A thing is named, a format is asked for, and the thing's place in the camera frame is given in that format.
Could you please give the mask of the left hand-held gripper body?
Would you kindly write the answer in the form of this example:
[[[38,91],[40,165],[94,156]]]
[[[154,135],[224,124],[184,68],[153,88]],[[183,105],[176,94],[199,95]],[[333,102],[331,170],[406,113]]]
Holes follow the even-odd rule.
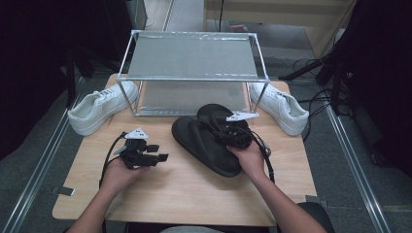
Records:
[[[120,138],[125,139],[125,142],[120,149],[115,151],[115,154],[120,156],[127,168],[150,167],[158,163],[157,156],[146,151],[149,135],[141,128],[131,132],[122,132]]]

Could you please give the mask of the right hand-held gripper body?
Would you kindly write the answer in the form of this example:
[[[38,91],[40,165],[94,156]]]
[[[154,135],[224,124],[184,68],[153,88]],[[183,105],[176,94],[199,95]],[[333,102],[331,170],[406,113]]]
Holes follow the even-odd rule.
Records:
[[[215,117],[218,126],[218,137],[221,142],[230,147],[246,149],[254,139],[248,119],[258,117],[258,114],[236,112],[230,114],[218,113]]]

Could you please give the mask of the white sneaker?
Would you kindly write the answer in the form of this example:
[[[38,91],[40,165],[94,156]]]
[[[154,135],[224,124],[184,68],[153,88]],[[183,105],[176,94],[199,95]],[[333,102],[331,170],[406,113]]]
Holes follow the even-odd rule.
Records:
[[[72,128],[82,136],[93,134],[107,118],[124,110],[137,98],[134,82],[114,84],[107,89],[88,94],[80,104],[67,113]]]
[[[296,99],[275,86],[252,83],[250,96],[258,106],[269,113],[281,129],[290,136],[299,135],[305,128],[309,112]]]

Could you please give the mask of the metal shoe rack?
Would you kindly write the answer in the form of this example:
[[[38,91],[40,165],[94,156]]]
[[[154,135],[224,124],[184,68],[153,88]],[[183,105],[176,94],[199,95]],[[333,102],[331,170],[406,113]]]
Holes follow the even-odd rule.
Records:
[[[209,103],[254,113],[249,85],[269,83],[255,33],[133,30],[124,56],[116,81],[138,84],[135,117],[194,116]]]

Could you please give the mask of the person's left hand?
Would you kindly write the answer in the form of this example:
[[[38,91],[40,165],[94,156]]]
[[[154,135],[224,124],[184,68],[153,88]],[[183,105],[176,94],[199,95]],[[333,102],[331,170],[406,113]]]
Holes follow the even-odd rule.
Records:
[[[100,189],[119,194],[149,170],[149,167],[129,169],[120,158],[114,158],[106,168]]]

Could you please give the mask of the person's right hand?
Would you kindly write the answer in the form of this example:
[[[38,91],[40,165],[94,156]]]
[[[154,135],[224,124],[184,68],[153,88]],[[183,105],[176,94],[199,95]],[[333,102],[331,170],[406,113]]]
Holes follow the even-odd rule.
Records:
[[[255,142],[243,150],[230,146],[226,148],[238,158],[243,171],[252,181],[265,176],[263,155]]]

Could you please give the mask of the person's grey clothing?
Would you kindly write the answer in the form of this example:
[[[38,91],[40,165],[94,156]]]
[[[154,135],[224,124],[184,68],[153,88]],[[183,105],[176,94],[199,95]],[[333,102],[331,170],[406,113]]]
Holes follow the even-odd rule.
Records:
[[[159,233],[224,233],[204,226],[173,226],[161,230]]]

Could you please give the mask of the wooden cabinet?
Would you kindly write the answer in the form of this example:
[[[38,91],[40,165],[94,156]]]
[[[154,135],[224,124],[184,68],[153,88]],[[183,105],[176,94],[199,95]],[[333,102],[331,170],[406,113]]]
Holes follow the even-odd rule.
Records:
[[[203,0],[208,19],[303,26],[317,58],[325,55],[344,28],[357,0]]]

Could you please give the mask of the black curtain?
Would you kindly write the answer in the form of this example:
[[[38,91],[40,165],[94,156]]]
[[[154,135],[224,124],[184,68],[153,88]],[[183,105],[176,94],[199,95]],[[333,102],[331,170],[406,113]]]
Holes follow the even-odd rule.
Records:
[[[0,160],[14,152],[74,71],[117,72],[131,30],[126,0],[0,0]]]
[[[412,178],[412,0],[357,0],[332,56],[375,161]]]

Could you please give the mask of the grey table bracket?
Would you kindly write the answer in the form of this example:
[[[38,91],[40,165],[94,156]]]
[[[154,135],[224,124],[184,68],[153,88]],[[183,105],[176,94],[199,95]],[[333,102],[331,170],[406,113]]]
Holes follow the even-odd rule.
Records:
[[[328,202],[327,200],[323,200],[319,196],[314,196],[314,195],[305,195],[305,200],[306,202],[313,202],[321,205],[324,208],[328,208]]]
[[[75,189],[65,186],[54,186],[51,189],[51,193],[56,195],[72,196],[75,193]]]

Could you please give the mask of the metal floor rail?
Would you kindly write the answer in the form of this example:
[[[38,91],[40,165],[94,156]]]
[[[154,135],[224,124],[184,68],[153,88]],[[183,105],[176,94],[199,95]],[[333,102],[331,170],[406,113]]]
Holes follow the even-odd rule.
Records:
[[[327,107],[326,112],[339,141],[339,144],[344,152],[348,166],[360,192],[361,199],[372,221],[376,233],[392,233],[391,227],[387,221],[383,209],[377,199],[373,188],[370,185],[365,172],[361,167],[357,154],[346,133],[340,117],[334,113],[331,107]]]
[[[62,93],[0,161],[0,233],[55,233],[69,224],[52,213],[82,140],[69,125],[67,99]]]

